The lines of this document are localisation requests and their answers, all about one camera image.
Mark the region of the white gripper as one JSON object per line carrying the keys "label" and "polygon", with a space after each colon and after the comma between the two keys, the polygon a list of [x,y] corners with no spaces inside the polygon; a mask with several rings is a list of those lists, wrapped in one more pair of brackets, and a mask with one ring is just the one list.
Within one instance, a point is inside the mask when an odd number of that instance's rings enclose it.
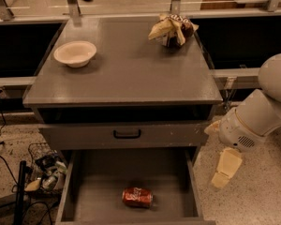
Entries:
{"label": "white gripper", "polygon": [[220,121],[210,124],[204,129],[204,133],[207,135],[218,133],[219,141],[233,147],[227,147],[220,153],[211,181],[215,188],[224,188],[238,171],[243,162],[240,151],[251,151],[266,141],[264,136],[259,136],[250,130],[235,108],[231,109]]}

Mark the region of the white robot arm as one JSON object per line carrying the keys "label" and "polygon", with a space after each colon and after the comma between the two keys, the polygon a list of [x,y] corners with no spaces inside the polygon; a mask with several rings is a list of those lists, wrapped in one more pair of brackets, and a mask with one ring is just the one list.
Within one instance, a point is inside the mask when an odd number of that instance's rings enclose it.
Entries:
{"label": "white robot arm", "polygon": [[215,188],[224,188],[237,173],[244,152],[264,144],[281,127],[281,53],[263,63],[258,81],[258,89],[205,129],[225,145],[211,180]]}

